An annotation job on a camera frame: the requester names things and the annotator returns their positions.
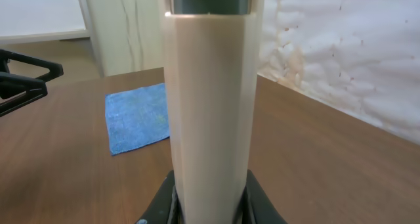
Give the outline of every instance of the wooden surface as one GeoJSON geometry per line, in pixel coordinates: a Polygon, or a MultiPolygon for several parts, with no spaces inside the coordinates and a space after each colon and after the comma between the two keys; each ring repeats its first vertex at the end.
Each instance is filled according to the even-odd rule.
{"type": "MultiPolygon", "coordinates": [[[[110,156],[104,96],[148,70],[55,87],[0,118],[0,223],[134,223],[169,140],[110,156]]],[[[249,168],[294,223],[420,223],[420,147],[259,77],[249,168]]]]}

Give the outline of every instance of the square blue fabric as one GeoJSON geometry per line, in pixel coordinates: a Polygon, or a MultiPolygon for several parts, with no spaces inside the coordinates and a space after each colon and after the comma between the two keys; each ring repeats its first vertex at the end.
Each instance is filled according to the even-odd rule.
{"type": "Polygon", "coordinates": [[[169,137],[164,83],[106,95],[105,115],[112,155],[169,137]]]}

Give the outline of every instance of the brown tabletop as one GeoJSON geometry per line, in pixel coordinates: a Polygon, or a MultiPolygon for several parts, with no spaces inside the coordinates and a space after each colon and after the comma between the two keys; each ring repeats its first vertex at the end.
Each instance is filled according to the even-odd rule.
{"type": "MultiPolygon", "coordinates": [[[[111,156],[104,96],[147,70],[55,87],[0,118],[0,223],[134,223],[172,169],[169,139],[111,156]]],[[[420,147],[258,78],[249,168],[290,224],[420,223],[420,147]]]]}

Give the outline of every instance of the wrinkled white sheet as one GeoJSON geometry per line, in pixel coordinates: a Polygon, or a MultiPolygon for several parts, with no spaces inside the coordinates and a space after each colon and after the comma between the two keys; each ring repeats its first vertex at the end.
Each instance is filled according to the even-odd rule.
{"type": "Polygon", "coordinates": [[[420,143],[419,11],[420,0],[265,0],[259,74],[420,143]]]}

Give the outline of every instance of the blue cloth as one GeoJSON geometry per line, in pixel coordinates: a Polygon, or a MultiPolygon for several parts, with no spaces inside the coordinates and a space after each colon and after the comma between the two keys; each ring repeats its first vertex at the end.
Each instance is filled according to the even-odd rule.
{"type": "Polygon", "coordinates": [[[169,137],[164,83],[106,95],[105,115],[112,155],[169,137]]]}

